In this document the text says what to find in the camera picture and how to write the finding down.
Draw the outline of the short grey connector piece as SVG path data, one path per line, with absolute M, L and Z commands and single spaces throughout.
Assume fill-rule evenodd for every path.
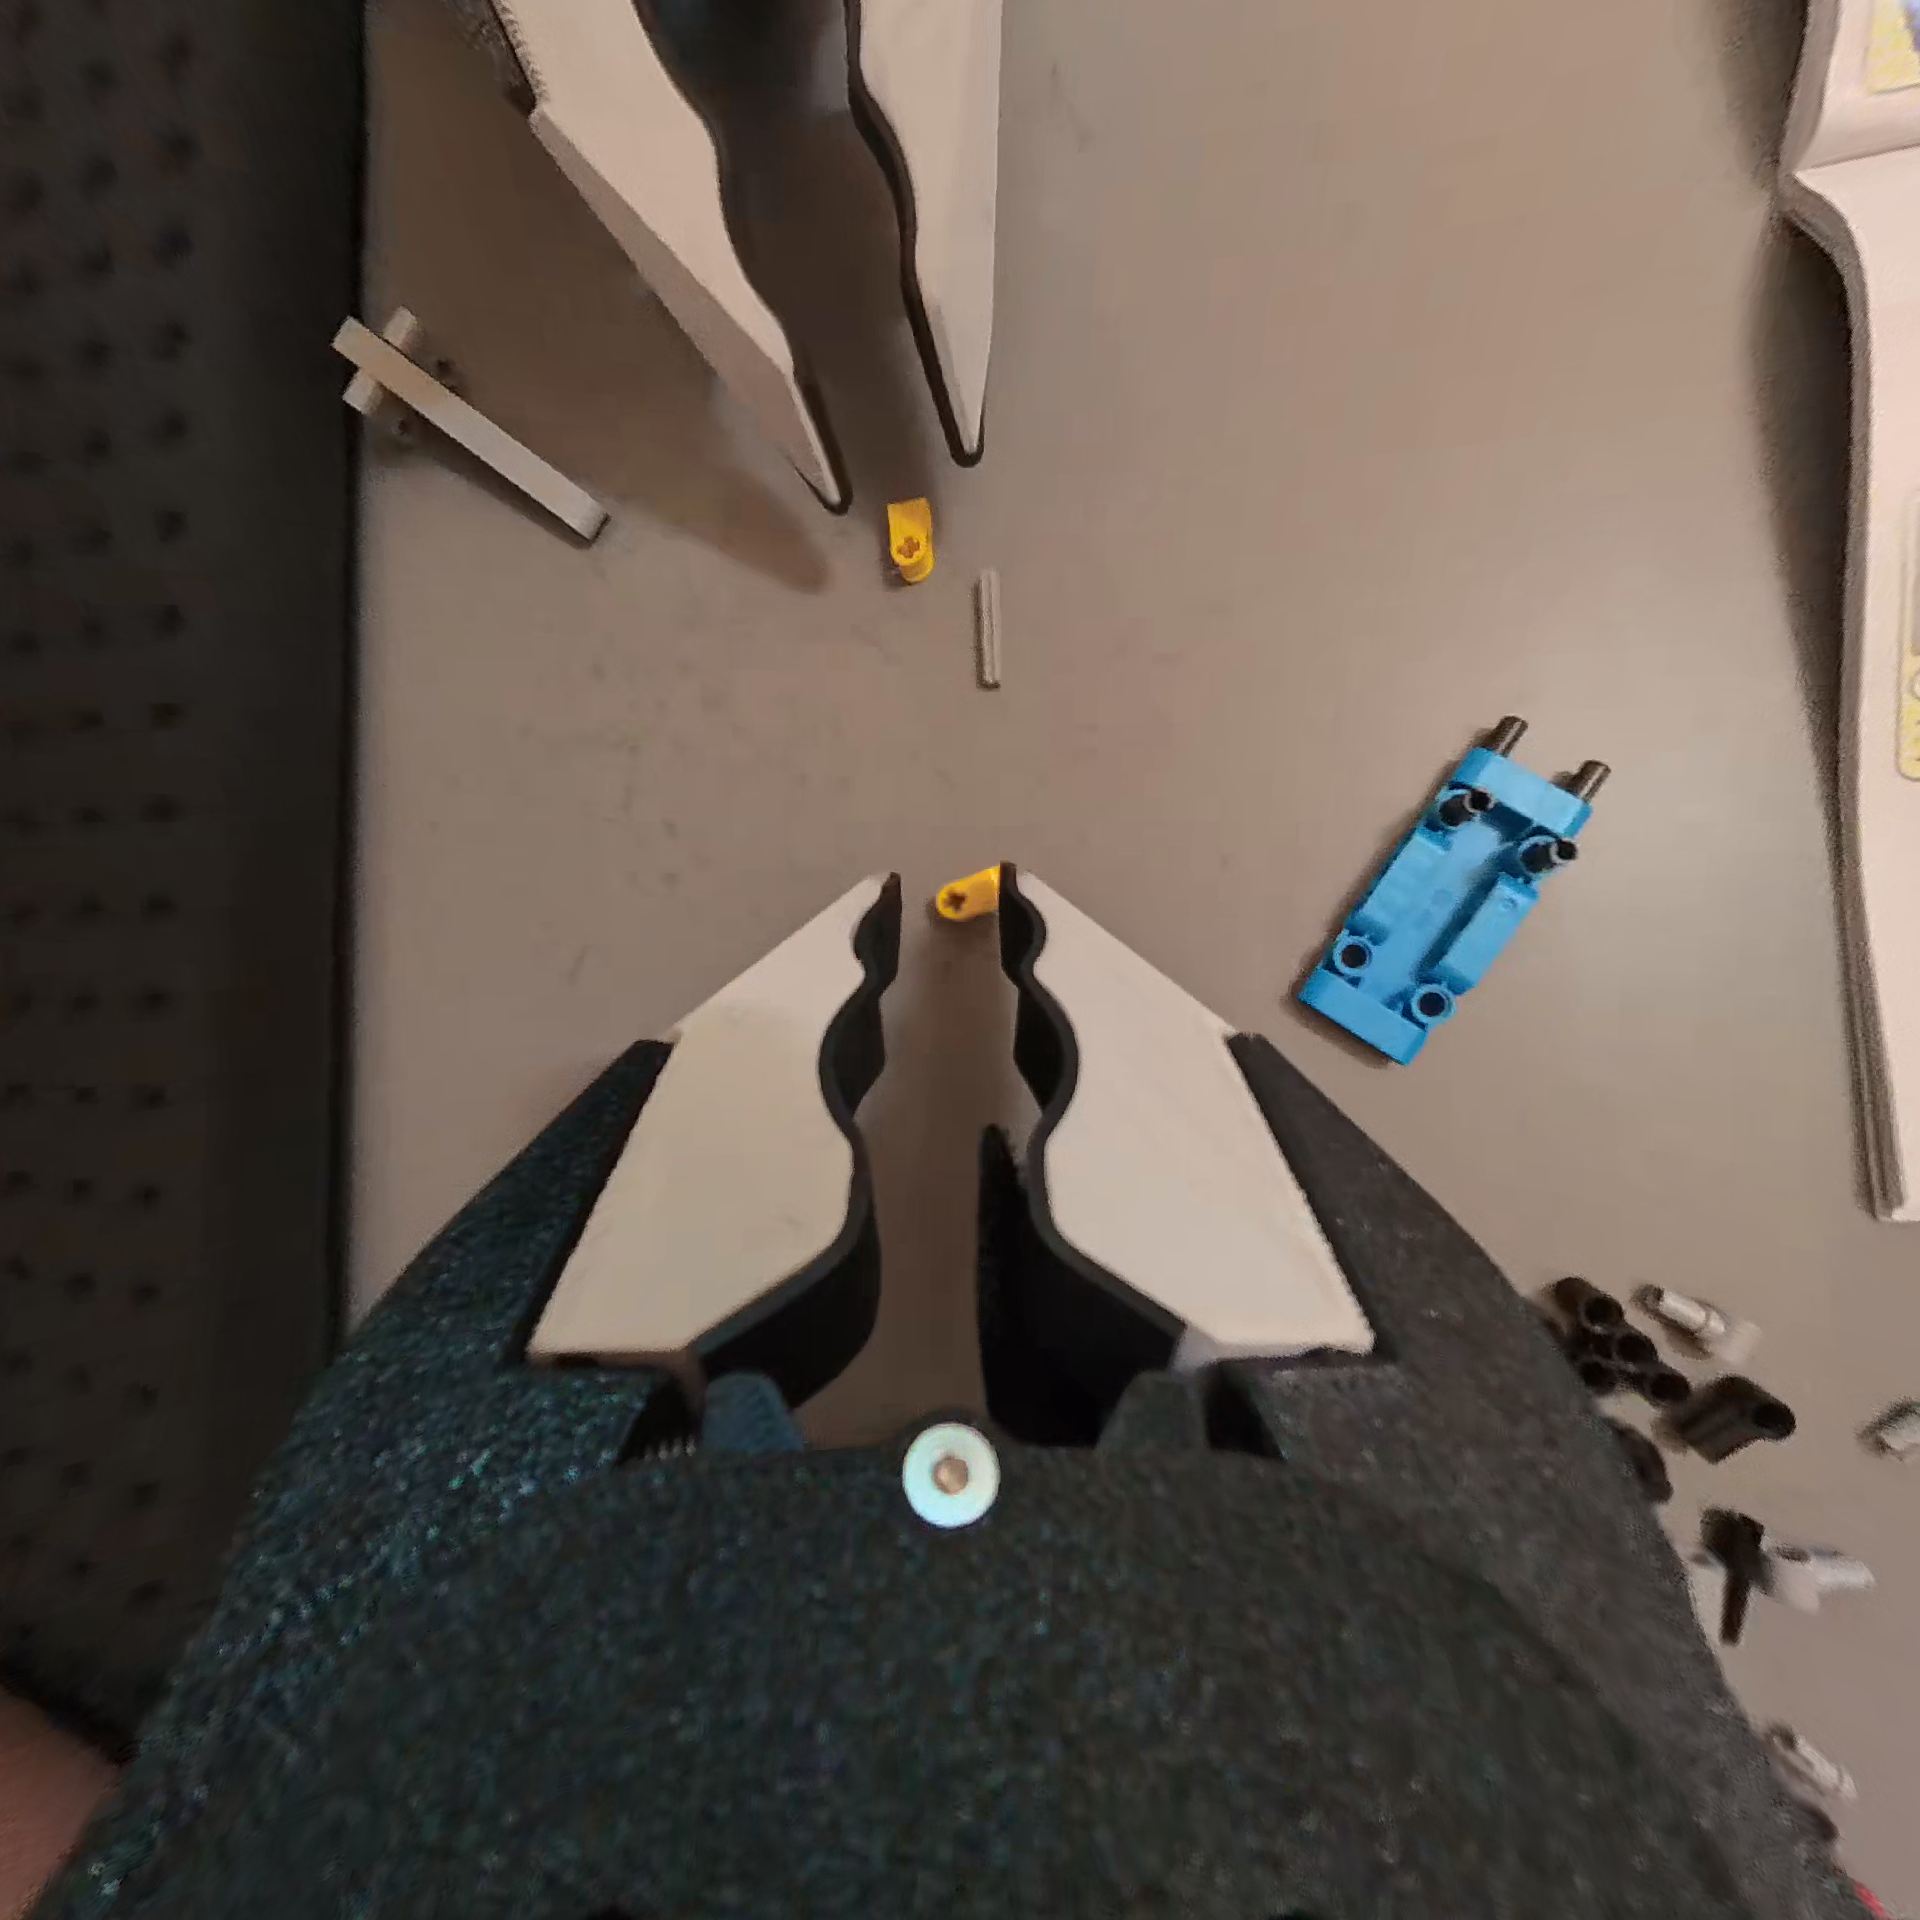
M 343 403 L 362 423 L 387 424 L 424 423 L 442 428 L 458 398 L 447 381 L 447 360 L 424 342 L 420 322 L 398 309 L 383 330 L 367 322 L 343 322 L 332 334 L 332 353 L 348 367 Z

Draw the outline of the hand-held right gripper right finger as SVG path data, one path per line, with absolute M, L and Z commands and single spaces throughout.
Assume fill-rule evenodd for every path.
M 1021 1146 L 979 1143 L 997 1427 L 1094 1444 L 1146 1376 L 1370 1362 L 1379 1330 L 1248 1076 L 1255 1038 L 1038 875 L 997 870 Z

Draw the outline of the black perforated pad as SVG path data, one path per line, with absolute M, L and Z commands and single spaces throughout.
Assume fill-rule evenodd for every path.
M 362 3 L 3 3 L 3 1684 L 125 1752 L 343 1306 Z

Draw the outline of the blue panel with black pins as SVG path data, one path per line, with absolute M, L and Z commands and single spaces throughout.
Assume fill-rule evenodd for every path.
M 1454 766 L 1301 973 L 1300 1006 L 1391 1065 L 1426 1048 L 1576 861 L 1611 768 L 1542 779 L 1521 737 L 1506 715 Z

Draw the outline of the instruction booklet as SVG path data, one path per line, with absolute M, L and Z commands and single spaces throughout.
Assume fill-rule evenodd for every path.
M 1780 210 L 1852 356 L 1838 891 L 1869 1203 L 1915 1222 L 1915 3 L 1809 3 Z

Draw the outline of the pile of small building pieces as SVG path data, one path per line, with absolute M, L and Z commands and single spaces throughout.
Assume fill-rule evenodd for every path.
M 1871 1917 L 1915 1917 L 1915 1401 L 1862 1401 L 1723 1288 L 1553 1282 L 1542 1311 L 1653 1495 L 1790 1829 Z

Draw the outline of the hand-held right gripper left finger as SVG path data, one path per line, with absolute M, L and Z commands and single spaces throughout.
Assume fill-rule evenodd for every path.
M 679 1019 L 529 1364 L 655 1371 L 693 1409 L 749 1371 L 802 1409 L 851 1364 L 882 1300 L 858 1110 L 897 957 L 900 880 L 868 875 Z

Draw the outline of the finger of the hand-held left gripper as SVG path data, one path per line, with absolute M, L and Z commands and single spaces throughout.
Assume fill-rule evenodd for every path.
M 997 327 L 1003 3 L 844 3 L 851 117 L 897 217 L 900 301 L 948 453 L 976 469 Z
M 493 3 L 529 128 L 720 389 L 802 486 L 851 490 L 819 397 L 733 247 L 720 149 L 655 38 L 653 3 Z

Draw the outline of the long grey building beam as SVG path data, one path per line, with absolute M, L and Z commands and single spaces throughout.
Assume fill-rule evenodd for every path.
M 552 469 L 544 458 L 540 458 L 529 446 L 521 446 L 504 424 L 496 424 L 489 416 L 474 409 L 461 391 L 449 403 L 449 416 L 444 417 L 442 428 L 430 428 L 424 423 L 398 423 L 394 428 L 387 428 L 387 424 L 380 424 L 380 428 L 385 428 L 398 440 L 430 439 L 430 440 L 449 446 L 468 460 L 485 469 L 493 473 L 493 482 L 507 483 L 536 512 L 552 520 L 557 530 L 565 530 L 577 543 L 593 543 L 610 520 L 607 508 L 593 494 L 586 494 L 585 486 L 569 482 L 557 469 Z

